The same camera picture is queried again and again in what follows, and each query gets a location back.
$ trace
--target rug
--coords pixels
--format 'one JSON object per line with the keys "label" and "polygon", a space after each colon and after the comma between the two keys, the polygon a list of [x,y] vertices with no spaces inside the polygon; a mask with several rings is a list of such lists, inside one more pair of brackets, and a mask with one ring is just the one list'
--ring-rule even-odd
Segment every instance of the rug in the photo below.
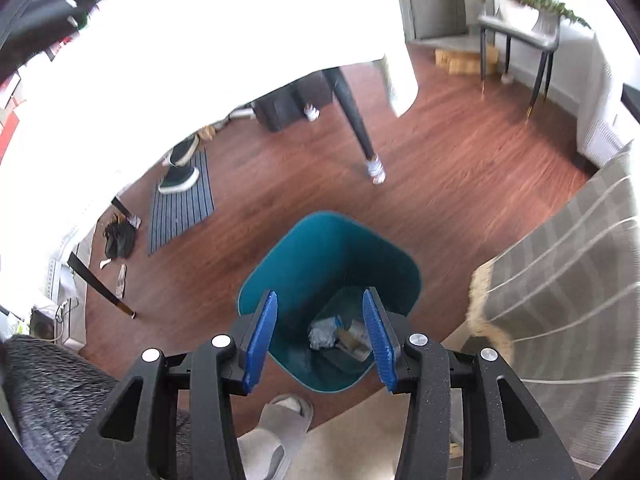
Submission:
{"label": "rug", "polygon": [[193,155],[191,164],[200,171],[200,177],[191,189],[182,193],[161,194],[158,191],[160,182],[156,182],[151,205],[148,254],[202,222],[214,211],[204,148]]}

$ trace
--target sneaker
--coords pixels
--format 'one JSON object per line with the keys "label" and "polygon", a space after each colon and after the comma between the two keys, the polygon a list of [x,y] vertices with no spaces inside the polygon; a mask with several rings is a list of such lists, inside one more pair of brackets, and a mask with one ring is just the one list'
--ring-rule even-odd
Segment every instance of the sneaker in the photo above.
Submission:
{"label": "sneaker", "polygon": [[180,193],[191,189],[198,181],[200,172],[193,166],[172,167],[166,172],[164,179],[158,185],[162,194]]}
{"label": "sneaker", "polygon": [[191,160],[193,153],[195,153],[199,142],[200,138],[196,134],[193,134],[179,144],[176,144],[169,156],[170,164],[172,166],[186,166]]}

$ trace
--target white tablecloth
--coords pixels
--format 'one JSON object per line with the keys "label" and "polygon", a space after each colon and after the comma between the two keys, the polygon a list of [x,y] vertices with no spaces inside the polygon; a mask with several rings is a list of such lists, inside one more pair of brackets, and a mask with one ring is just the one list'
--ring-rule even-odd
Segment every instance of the white tablecloth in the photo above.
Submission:
{"label": "white tablecloth", "polygon": [[398,0],[99,7],[26,82],[28,102],[0,166],[0,304],[21,314],[51,295],[56,262],[117,192],[233,108],[311,72],[372,60],[381,60],[397,115],[417,95]]}

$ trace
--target black shoe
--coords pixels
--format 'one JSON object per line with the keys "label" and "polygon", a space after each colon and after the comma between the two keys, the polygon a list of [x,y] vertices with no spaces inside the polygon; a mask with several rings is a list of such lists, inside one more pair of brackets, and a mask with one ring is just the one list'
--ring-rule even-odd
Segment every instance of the black shoe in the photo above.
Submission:
{"label": "black shoe", "polygon": [[186,166],[191,160],[193,153],[195,153],[199,142],[200,138],[196,134],[193,134],[179,144],[176,144],[171,152],[171,156],[169,157],[171,165]]}
{"label": "black shoe", "polygon": [[158,191],[162,194],[180,193],[191,189],[198,181],[200,171],[193,166],[170,167],[164,179],[158,185]]}
{"label": "black shoe", "polygon": [[104,228],[107,239],[104,255],[107,258],[128,258],[136,241],[136,228],[126,218],[113,215]]}

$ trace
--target chair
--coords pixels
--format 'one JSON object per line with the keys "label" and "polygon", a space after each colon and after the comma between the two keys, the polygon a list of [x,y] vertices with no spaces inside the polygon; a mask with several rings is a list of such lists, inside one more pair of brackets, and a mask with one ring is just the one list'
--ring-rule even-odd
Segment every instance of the chair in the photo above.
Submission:
{"label": "chair", "polygon": [[535,85],[533,86],[533,94],[531,95],[531,101],[529,108],[527,109],[527,119],[531,115],[533,106],[536,103],[538,94],[540,93],[540,85],[542,84],[542,76],[545,73],[545,66],[548,65],[546,71],[546,85],[545,85],[545,99],[549,91],[549,84],[551,83],[551,69],[554,63],[554,52],[558,49],[560,44],[560,17],[554,14],[549,14],[540,11],[540,16],[536,25],[529,32],[521,30],[505,21],[501,16],[481,14],[478,16],[478,22],[480,25],[480,77],[482,81],[482,92],[484,92],[484,76],[486,73],[486,31],[491,30],[498,32],[499,34],[505,34],[507,36],[507,51],[504,61],[504,73],[509,73],[509,62],[511,58],[511,38],[522,41],[530,46],[538,48],[542,51],[540,57],[540,66],[538,68],[538,75],[536,77]]}

